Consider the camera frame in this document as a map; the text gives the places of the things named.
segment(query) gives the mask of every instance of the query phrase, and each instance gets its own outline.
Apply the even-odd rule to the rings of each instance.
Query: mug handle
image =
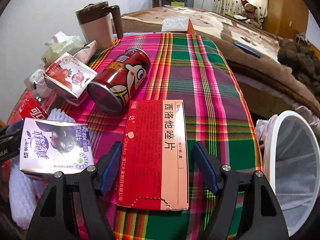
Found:
[[[120,7],[118,5],[113,5],[113,6],[103,8],[103,10],[106,13],[111,13],[112,18],[113,18],[113,23],[116,28],[117,37],[118,37],[118,39],[122,39],[123,38],[123,30],[122,30]]]

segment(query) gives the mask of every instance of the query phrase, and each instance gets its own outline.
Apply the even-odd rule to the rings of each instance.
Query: brown thermos mug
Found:
[[[97,42],[98,49],[110,48],[113,44],[111,15],[118,39],[123,37],[121,13],[118,5],[109,6],[107,1],[88,4],[76,11],[79,25],[87,43]]]

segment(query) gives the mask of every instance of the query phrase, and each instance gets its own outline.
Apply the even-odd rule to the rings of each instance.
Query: bed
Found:
[[[160,32],[164,18],[181,15],[191,19],[196,34],[208,37],[222,51],[253,114],[269,118],[284,110],[294,110],[320,136],[320,103],[291,75],[291,68],[278,62],[279,44],[275,35],[229,16],[184,7],[160,7],[124,14],[123,30],[124,33]],[[261,58],[245,53],[233,44],[234,41],[258,50]]]

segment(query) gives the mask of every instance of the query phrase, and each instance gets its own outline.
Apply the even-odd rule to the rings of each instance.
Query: metal screw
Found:
[[[222,169],[223,169],[224,171],[230,171],[230,170],[231,170],[231,167],[230,167],[228,164],[224,164],[224,165],[222,165]]]
[[[57,171],[57,172],[54,174],[54,176],[55,176],[56,178],[60,178],[60,177],[62,176],[62,172],[61,172],[61,171]]]
[[[258,177],[262,177],[263,176],[263,172],[262,171],[256,171],[255,173],[256,173],[256,175]]]
[[[94,166],[94,165],[90,165],[88,168],[87,168],[87,171],[95,171],[95,169],[96,169],[96,166]]]

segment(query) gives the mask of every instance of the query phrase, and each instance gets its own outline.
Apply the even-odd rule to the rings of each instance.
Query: purple milk carton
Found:
[[[57,171],[79,173],[93,165],[87,124],[26,118],[20,145],[20,170],[48,180]]]

